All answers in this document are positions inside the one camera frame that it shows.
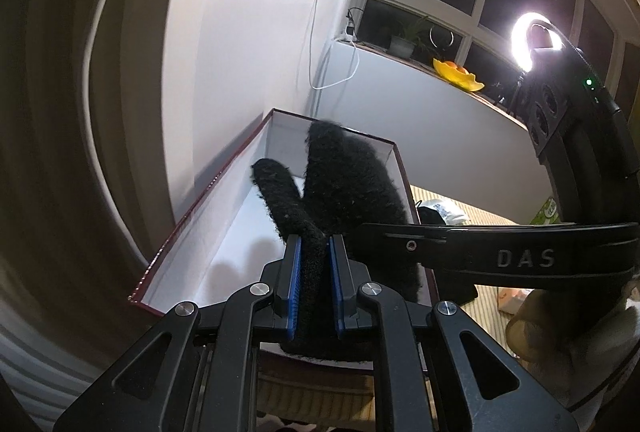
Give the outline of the right hand in white glove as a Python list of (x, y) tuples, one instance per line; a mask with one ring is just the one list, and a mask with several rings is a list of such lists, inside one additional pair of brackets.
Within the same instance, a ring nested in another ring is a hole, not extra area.
[(506, 342), (567, 409), (599, 400), (639, 350), (639, 278), (618, 289), (536, 289), (506, 326)]

